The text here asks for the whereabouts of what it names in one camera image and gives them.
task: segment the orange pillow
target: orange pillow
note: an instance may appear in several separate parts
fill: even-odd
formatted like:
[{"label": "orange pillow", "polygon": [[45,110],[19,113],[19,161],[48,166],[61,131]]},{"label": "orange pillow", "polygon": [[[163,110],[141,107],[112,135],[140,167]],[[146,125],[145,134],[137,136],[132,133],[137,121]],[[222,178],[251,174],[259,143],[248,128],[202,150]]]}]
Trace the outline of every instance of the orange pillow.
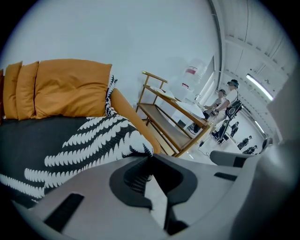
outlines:
[{"label": "orange pillow", "polygon": [[0,124],[2,122],[3,111],[3,69],[0,70]]},{"label": "orange pillow", "polygon": [[16,106],[19,120],[35,118],[34,85],[39,62],[34,62],[21,67],[17,88]]},{"label": "orange pillow", "polygon": [[18,75],[22,62],[8,65],[5,71],[3,86],[3,106],[7,119],[18,119],[18,112],[15,100]]},{"label": "orange pillow", "polygon": [[41,61],[35,87],[36,118],[101,117],[111,67],[78,59]]}]

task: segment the black and white patterned blanket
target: black and white patterned blanket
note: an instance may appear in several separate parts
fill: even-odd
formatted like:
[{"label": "black and white patterned blanket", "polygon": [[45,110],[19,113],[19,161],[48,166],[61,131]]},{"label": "black and white patterned blanket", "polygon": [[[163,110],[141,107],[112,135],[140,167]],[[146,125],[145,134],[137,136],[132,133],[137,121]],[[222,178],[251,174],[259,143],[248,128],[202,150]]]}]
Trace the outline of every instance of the black and white patterned blanket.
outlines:
[{"label": "black and white patterned blanket", "polygon": [[30,208],[81,171],[133,155],[153,155],[152,145],[111,107],[110,96],[116,81],[112,76],[106,93],[106,117],[54,117],[3,123],[0,182],[13,200]]}]

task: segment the black slot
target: black slot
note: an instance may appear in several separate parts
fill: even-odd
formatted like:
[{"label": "black slot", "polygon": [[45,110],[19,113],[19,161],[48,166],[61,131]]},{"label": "black slot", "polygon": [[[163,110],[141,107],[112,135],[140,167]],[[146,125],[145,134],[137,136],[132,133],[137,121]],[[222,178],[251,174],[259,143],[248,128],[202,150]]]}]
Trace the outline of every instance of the black slot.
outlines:
[{"label": "black slot", "polygon": [[197,188],[198,180],[192,171],[161,155],[153,156],[152,172],[170,207],[186,202]]},{"label": "black slot", "polygon": [[54,230],[61,232],[83,199],[84,196],[80,194],[70,194],[44,221],[44,223]]},{"label": "black slot", "polygon": [[128,169],[124,174],[125,184],[142,196],[145,196],[146,182],[149,178],[149,163],[147,159]]},{"label": "black slot", "polygon": [[246,161],[246,158],[244,157],[236,157],[233,163],[234,167],[243,167],[244,163]]},{"label": "black slot", "polygon": [[188,225],[182,221],[178,221],[173,212],[173,208],[168,203],[164,229],[169,235],[179,233],[186,229]]},{"label": "black slot", "polygon": [[223,173],[223,172],[217,172],[214,176],[216,176],[218,178],[223,178],[223,179],[226,179],[229,181],[235,181],[236,178],[238,177],[238,176],[234,176],[234,175]]}]

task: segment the ceiling light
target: ceiling light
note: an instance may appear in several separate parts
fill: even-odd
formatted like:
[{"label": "ceiling light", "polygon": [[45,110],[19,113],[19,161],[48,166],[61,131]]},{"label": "ceiling light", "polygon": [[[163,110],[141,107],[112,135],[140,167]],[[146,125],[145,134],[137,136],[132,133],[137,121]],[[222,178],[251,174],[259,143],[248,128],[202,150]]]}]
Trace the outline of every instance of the ceiling light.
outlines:
[{"label": "ceiling light", "polygon": [[273,96],[250,74],[246,75],[246,78],[249,79],[252,83],[256,85],[271,101],[273,100]]},{"label": "ceiling light", "polygon": [[262,127],[258,124],[258,122],[257,121],[254,121],[255,123],[256,123],[256,125],[259,127],[259,129],[262,131],[262,133],[264,133],[264,131],[263,131],[263,129],[262,129]]}]

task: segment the wooden shelf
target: wooden shelf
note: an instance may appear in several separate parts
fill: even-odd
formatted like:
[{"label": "wooden shelf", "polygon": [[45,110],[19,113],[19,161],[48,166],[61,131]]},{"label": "wooden shelf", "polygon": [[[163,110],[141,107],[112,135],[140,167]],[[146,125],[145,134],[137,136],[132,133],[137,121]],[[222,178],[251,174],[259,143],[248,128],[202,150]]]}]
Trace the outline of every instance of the wooden shelf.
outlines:
[{"label": "wooden shelf", "polygon": [[183,108],[179,107],[174,100],[171,100],[163,95],[161,95],[159,92],[154,91],[150,86],[148,85],[144,85],[144,88],[149,90],[150,92],[156,94],[157,96],[159,96],[161,99],[163,99],[164,101],[166,101],[168,104],[170,104],[171,106],[173,106],[174,108],[176,108],[177,110],[179,110],[181,113],[183,113],[184,115],[186,115],[189,119],[191,119],[195,124],[197,124],[200,128],[205,128],[208,124],[208,121],[206,119],[201,119],[201,118],[196,118],[195,116],[193,116],[192,114],[190,114],[189,112],[187,112],[186,110],[184,110]]},{"label": "wooden shelf", "polygon": [[139,103],[138,106],[178,151],[191,140],[189,136],[169,123],[155,104]]}]

